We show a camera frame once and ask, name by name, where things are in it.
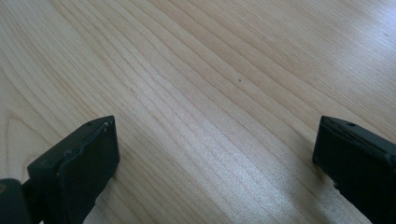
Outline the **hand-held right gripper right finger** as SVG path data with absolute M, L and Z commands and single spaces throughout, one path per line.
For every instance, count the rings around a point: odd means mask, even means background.
M 312 161 L 373 224 L 396 224 L 396 144 L 323 116 Z

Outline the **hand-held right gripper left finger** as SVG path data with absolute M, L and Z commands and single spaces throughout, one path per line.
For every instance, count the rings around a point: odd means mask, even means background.
M 91 120 L 27 167 L 45 224 L 82 224 L 120 162 L 116 121 Z

